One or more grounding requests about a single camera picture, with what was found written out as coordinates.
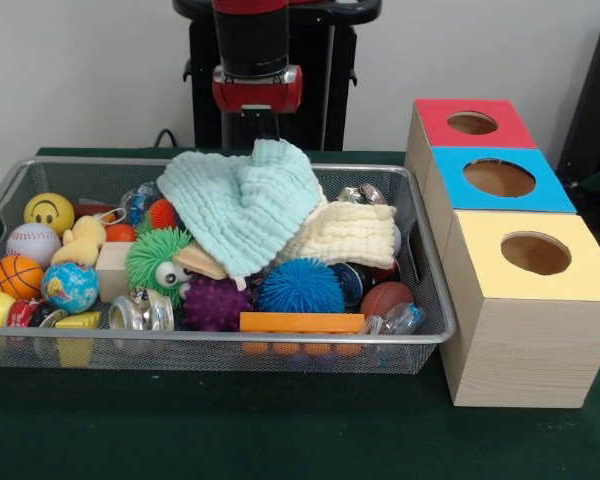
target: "yellow toy duck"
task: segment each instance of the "yellow toy duck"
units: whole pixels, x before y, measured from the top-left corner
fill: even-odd
[[[51,265],[73,262],[95,267],[102,244],[107,240],[104,226],[95,217],[81,217],[71,230],[62,236],[64,245],[51,257]]]

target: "baseball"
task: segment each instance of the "baseball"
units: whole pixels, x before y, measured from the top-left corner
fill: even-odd
[[[25,223],[9,235],[7,255],[29,257],[46,269],[60,247],[60,239],[50,227],[40,223]]]

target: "purple textured ball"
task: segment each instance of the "purple textured ball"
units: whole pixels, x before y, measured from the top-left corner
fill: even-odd
[[[229,278],[213,280],[196,275],[184,302],[184,325],[203,332],[237,332],[240,312],[252,312],[252,294],[247,288],[239,292]]]

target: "black robot stand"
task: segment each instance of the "black robot stand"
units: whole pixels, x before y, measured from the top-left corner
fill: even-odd
[[[211,0],[173,0],[191,20],[190,59],[196,147],[243,150],[253,143],[253,127],[241,115],[223,114],[213,98],[213,69],[220,64]],[[278,115],[280,137],[305,150],[342,150],[349,84],[357,84],[357,35],[353,25],[380,15],[382,0],[325,2],[290,8],[289,61],[304,74],[302,104],[292,115]]]

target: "towel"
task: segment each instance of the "towel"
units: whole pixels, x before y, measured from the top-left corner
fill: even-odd
[[[248,157],[185,152],[158,187],[231,278],[274,260],[320,201],[309,159],[284,140],[257,140]]]
[[[323,196],[277,261],[312,257],[327,265],[354,262],[388,270],[394,261],[395,212],[388,205],[328,203]]]

